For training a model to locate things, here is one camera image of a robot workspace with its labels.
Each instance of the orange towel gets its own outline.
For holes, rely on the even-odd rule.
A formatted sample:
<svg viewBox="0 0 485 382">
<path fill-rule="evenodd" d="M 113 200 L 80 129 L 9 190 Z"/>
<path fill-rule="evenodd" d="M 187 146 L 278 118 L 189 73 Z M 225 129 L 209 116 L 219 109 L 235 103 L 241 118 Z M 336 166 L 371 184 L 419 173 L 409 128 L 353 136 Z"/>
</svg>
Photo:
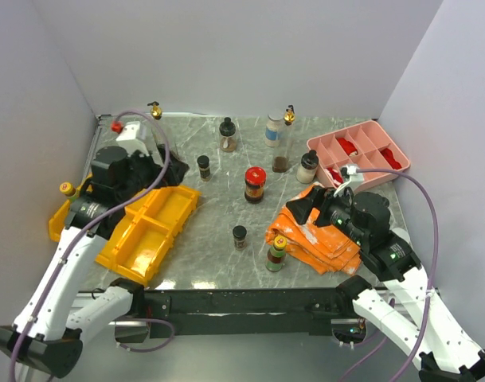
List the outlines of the orange towel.
<svg viewBox="0 0 485 382">
<path fill-rule="evenodd" d="M 305 197 L 313 186 L 293 199 Z M 265 241 L 272 244 L 276 235 L 283 235 L 288 240 L 287 253 L 311 265 L 321 275 L 328 271 L 343 271 L 354 275 L 361 264 L 359 246 L 332 225 L 322 228 L 314 226 L 313 222 L 318 215 L 318 209 L 313 209 L 307 223 L 297 225 L 291 212 L 284 206 L 267 228 Z"/>
</svg>

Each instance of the gray marble table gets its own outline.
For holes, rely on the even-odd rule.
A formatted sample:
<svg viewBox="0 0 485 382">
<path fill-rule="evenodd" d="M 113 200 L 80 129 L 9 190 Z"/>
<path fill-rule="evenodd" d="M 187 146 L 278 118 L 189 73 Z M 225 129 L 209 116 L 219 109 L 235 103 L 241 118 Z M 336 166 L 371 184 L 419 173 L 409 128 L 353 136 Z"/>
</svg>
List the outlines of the gray marble table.
<svg viewBox="0 0 485 382">
<path fill-rule="evenodd" d="M 272 148 L 264 144 L 267 120 L 267 117 L 234 118 L 240 133 L 238 146 L 234 152 L 225 153 L 218 149 L 221 117 L 162 117 L 161 124 L 174 132 L 179 155 L 191 168 L 184 184 L 201 191 L 201 198 L 151 281 L 151 289 L 335 287 L 348 278 L 341 272 L 319 275 L 291 256 L 286 258 L 281 271 L 267 271 L 268 246 L 264 233 L 284 203 L 305 188 L 297 182 L 295 173 L 300 157 L 307 150 L 306 141 L 364 119 L 298 118 L 291 168 L 286 173 L 272 172 Z M 110 123 L 110 118 L 101 119 L 96 149 L 113 144 L 116 135 L 110 131 Z M 196 158 L 202 154 L 210 158 L 213 177 L 208 182 L 200 179 L 196 164 Z M 261 166 L 268 175 L 264 199 L 258 205 L 244 199 L 244 173 L 250 166 Z M 392 227 L 405 228 L 393 184 L 385 183 L 371 191 L 389 198 Z M 236 251 L 233 246 L 232 228 L 238 224 L 248 229 L 248 246 L 244 251 Z M 364 266 L 358 274 L 372 284 L 377 283 Z M 117 277 L 94 263 L 81 289 L 105 288 Z"/>
</svg>

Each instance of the pink compartment organizer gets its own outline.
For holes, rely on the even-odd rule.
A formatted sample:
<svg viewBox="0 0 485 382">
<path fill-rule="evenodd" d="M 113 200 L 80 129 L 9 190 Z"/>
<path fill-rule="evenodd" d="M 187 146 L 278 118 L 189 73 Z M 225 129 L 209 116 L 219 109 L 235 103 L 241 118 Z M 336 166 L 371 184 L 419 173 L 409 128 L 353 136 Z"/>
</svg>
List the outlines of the pink compartment organizer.
<svg viewBox="0 0 485 382">
<path fill-rule="evenodd" d="M 358 154 L 349 157 L 336 138 L 344 138 L 352 142 L 357 148 Z M 394 159 L 401 164 L 401 169 L 398 171 L 410 167 L 409 159 L 396 146 L 396 143 L 387 135 L 382 126 L 375 121 L 358 123 L 311 138 L 307 141 L 307 147 L 310 150 L 316 150 L 319 157 L 319 169 L 316 171 L 316 176 L 326 187 L 336 188 L 327 168 L 339 171 L 339 168 L 346 163 L 356 163 L 362 169 L 392 169 L 381 154 L 384 149 L 390 149 L 393 152 Z M 357 190 L 363 191 L 375 185 L 392 181 L 396 177 L 397 175 L 391 173 L 365 173 L 364 183 Z"/>
</svg>

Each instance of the bottle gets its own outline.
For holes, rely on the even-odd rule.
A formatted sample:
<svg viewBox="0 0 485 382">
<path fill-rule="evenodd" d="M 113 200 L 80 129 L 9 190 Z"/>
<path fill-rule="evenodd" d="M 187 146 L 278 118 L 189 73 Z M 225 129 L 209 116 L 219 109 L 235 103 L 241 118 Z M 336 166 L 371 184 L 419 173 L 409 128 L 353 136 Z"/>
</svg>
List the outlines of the bottle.
<svg viewBox="0 0 485 382">
<path fill-rule="evenodd" d="M 297 170 L 297 180 L 301 183 L 308 184 L 313 181 L 316 174 L 316 169 L 319 166 L 319 157 L 315 150 L 309 150 L 300 159 L 300 166 Z"/>
<path fill-rule="evenodd" d="M 198 163 L 198 168 L 200 169 L 200 178 L 203 181 L 209 181 L 212 177 L 212 174 L 210 173 L 209 157 L 206 155 L 200 155 L 196 162 Z"/>
<path fill-rule="evenodd" d="M 264 186 L 267 174 L 261 167 L 250 167 L 245 172 L 245 200 L 249 203 L 260 203 L 264 198 Z"/>
<path fill-rule="evenodd" d="M 269 147 L 276 147 L 280 142 L 280 132 L 284 126 L 283 116 L 284 113 L 279 109 L 268 113 L 264 141 Z"/>
<path fill-rule="evenodd" d="M 274 154 L 272 156 L 272 171 L 275 173 L 284 173 L 290 166 L 290 152 L 293 144 L 293 122 L 295 121 L 295 114 L 293 105 L 288 106 L 284 114 L 284 126 L 280 131 L 280 139 L 274 147 Z"/>
<path fill-rule="evenodd" d="M 80 190 L 76 189 L 72 183 L 69 183 L 68 181 L 64 181 L 60 185 L 60 192 L 63 193 L 71 203 L 80 195 Z"/>
<path fill-rule="evenodd" d="M 162 109 L 159 106 L 159 102 L 150 102 L 147 106 L 152 106 L 150 109 L 150 114 L 151 116 L 156 120 L 159 121 L 162 118 Z M 166 135 L 166 139 L 168 140 L 168 143 L 170 144 L 170 154 L 173 155 L 175 158 L 180 159 L 178 156 L 178 147 L 177 147 L 177 141 L 175 140 L 173 131 L 165 124 L 165 123 L 160 123 L 159 126 L 162 128 L 162 131 Z M 164 152 L 164 144 L 162 143 L 162 137 L 160 137 L 154 129 L 151 129 L 152 134 L 154 136 L 155 144 L 157 145 L 158 152 Z"/>
<path fill-rule="evenodd" d="M 219 125 L 219 148 L 227 153 L 231 153 L 237 148 L 237 128 L 229 117 Z"/>
<path fill-rule="evenodd" d="M 272 247 L 267 252 L 266 267 L 270 272 L 280 271 L 284 264 L 284 256 L 287 247 L 287 238 L 281 235 L 276 236 Z"/>
<path fill-rule="evenodd" d="M 235 249 L 242 251 L 246 247 L 245 237 L 248 234 L 248 230 L 243 225 L 237 225 L 233 228 L 232 234 Z"/>
</svg>

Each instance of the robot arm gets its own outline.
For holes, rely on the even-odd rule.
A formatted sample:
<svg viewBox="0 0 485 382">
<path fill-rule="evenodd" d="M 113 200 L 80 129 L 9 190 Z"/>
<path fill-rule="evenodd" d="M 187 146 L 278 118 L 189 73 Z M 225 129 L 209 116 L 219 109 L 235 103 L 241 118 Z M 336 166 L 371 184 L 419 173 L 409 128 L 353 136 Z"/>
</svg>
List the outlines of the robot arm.
<svg viewBox="0 0 485 382">
<path fill-rule="evenodd" d="M 485 350 L 460 327 L 434 290 L 427 290 L 428 276 L 409 243 L 390 231 L 389 201 L 375 193 L 353 195 L 352 187 L 362 183 L 356 165 L 341 170 L 345 183 L 338 190 L 315 186 L 302 199 L 287 207 L 298 224 L 304 224 L 311 210 L 319 210 L 318 227 L 334 225 L 360 247 L 362 262 L 384 283 L 408 311 L 409 322 L 380 299 L 371 285 L 353 276 L 340 286 L 349 310 L 372 322 L 405 354 L 416 343 L 430 295 L 428 324 L 413 363 L 422 381 L 479 380 L 485 376 Z"/>
<path fill-rule="evenodd" d="M 78 232 L 103 212 L 147 188 L 162 169 L 154 163 L 144 144 L 145 127 L 137 122 L 118 128 L 116 140 L 119 145 L 97 151 L 92 161 L 92 176 L 81 187 L 79 197 L 71 203 L 58 248 L 32 298 L 13 325 L 0 326 L 0 349 L 11 356 L 22 329 L 27 322 L 32 322 L 18 361 L 59 378 L 72 370 L 84 343 L 109 322 L 128 314 L 144 314 L 143 286 L 124 279 L 114 281 L 100 297 L 69 314 L 80 282 L 125 214 L 121 209 L 92 227 L 74 246 L 38 317 L 32 317 L 34 304 L 42 296 L 57 264 L 64 261 L 63 252 Z M 179 185 L 188 169 L 187 164 L 171 158 L 157 187 Z"/>
</svg>

